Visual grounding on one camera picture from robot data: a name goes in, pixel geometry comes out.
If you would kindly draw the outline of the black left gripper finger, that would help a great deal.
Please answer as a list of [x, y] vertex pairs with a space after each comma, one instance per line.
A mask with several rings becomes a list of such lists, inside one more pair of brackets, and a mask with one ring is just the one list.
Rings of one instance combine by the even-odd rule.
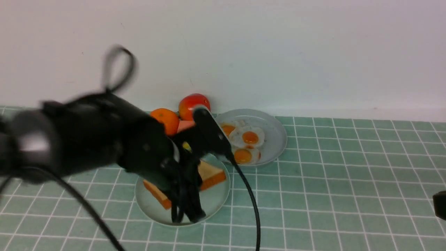
[[203, 181], [199, 174], [199, 164], [191, 164], [186, 167], [184, 171], [184, 181], [187, 195], [184, 213], [190, 222], [196, 223], [206, 216], [200, 200], [200, 191]]
[[173, 223], [181, 223], [184, 217], [185, 182], [182, 174], [178, 174], [170, 191], [172, 203], [171, 219]]

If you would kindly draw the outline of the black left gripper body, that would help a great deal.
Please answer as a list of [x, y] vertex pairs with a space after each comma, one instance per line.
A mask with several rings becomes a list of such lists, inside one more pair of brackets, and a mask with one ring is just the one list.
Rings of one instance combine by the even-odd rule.
[[185, 151], [151, 116], [118, 118], [122, 154], [118, 165], [154, 184], [163, 192], [178, 186], [176, 165], [183, 165]]

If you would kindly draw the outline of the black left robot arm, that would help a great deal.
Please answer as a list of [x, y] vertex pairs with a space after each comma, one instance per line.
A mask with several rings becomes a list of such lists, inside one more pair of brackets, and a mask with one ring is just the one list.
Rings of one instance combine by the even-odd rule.
[[96, 93], [68, 103], [45, 101], [1, 123], [1, 177], [32, 184], [49, 181], [30, 167], [60, 177], [117, 164], [155, 185], [177, 211], [172, 221], [202, 220], [198, 171], [188, 177], [180, 167], [197, 167], [163, 123], [111, 93]]

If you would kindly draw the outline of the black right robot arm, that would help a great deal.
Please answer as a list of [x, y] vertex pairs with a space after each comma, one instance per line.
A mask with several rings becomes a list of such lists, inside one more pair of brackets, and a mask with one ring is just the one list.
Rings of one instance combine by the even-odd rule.
[[433, 195], [433, 207], [435, 216], [446, 221], [446, 191]]

